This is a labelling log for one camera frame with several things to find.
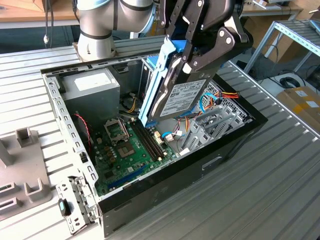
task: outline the wooden table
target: wooden table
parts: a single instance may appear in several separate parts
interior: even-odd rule
[[[36,28],[45,26],[45,13],[28,9],[0,5],[0,29]],[[290,7],[282,9],[265,10],[255,4],[245,4],[241,17],[290,15],[289,20],[296,18],[303,9],[293,2]],[[53,4],[53,15],[55,26],[78,25],[78,21],[72,10],[71,0],[58,0]]]
[[[45,13],[7,5],[0,5],[0,29],[37,28],[45,26]],[[53,4],[55,26],[78,25],[71,0],[58,0]]]

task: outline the metal rack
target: metal rack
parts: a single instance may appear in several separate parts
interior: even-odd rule
[[[244,68],[245,73],[248,73],[253,67],[262,49],[265,47],[270,36],[275,30],[278,30],[280,32],[280,36],[275,38],[272,45],[276,46],[282,35],[285,34],[286,36],[309,50],[309,53],[294,69],[295,72],[299,70],[299,68],[306,62],[306,60],[311,56],[312,53],[320,57],[320,35],[309,25],[308,20],[274,21],[264,35],[259,46],[256,48],[248,64]],[[266,58],[268,58],[273,49],[273,46],[269,48],[269,50],[265,54]]]
[[[0,122],[0,136],[26,126],[38,132],[53,195],[0,221],[1,239],[103,239],[97,224],[71,236],[57,204],[55,186],[78,171],[39,70],[77,62],[72,47],[0,55],[0,119],[8,119]],[[268,122],[233,159],[109,239],[315,240],[320,235],[320,136],[233,63],[218,74]]]

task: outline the hard drive label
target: hard drive label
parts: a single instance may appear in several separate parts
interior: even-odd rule
[[[177,84],[173,87],[160,117],[187,110],[201,90],[206,80]]]

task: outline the blue cable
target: blue cable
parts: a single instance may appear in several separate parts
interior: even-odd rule
[[[165,132],[164,134],[162,134],[161,137],[164,138],[165,136],[167,136],[167,135],[169,135],[169,134],[172,134],[172,132],[171,132],[171,131],[167,131],[167,132]]]
[[[204,109],[204,106],[202,105],[202,100],[204,99],[204,96],[209,96],[211,98],[213,98],[213,100],[218,100],[218,98],[213,95],[211,92],[206,92],[204,93],[201,97],[200,97],[200,100],[199,100],[199,107],[200,107],[200,110],[205,113],[206,110]]]
[[[167,136],[167,135],[169,135],[169,134],[177,135],[177,134],[175,134],[175,133],[173,133],[173,132],[171,132],[171,131],[167,131],[167,132],[165,132],[164,134],[162,134],[161,137],[164,138],[165,136]]]

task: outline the green circuit board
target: green circuit board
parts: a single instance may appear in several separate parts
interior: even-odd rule
[[[130,123],[126,122],[124,126],[129,134],[127,142],[118,142],[116,145],[112,145],[104,128],[95,133],[95,136],[100,138],[99,143],[97,138],[93,137],[94,152],[92,155],[94,155],[94,159],[92,160],[95,161],[95,169],[98,174],[95,188],[99,196],[105,195],[176,158],[174,151],[166,144],[162,144],[160,149],[165,153],[165,156],[161,160],[152,159],[144,147],[143,141],[131,128]],[[148,130],[153,139],[155,139],[154,131],[156,130]]]

